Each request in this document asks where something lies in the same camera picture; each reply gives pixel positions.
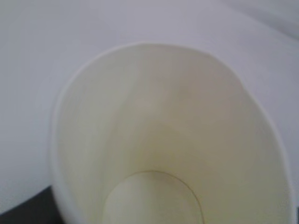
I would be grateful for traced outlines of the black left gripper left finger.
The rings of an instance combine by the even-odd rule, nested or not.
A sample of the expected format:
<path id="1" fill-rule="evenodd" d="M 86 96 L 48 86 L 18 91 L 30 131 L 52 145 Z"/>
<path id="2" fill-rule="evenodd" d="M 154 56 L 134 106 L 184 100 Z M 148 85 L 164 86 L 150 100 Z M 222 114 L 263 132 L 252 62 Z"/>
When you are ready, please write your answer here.
<path id="1" fill-rule="evenodd" d="M 2 224 L 63 224 L 51 187 L 1 214 Z"/>

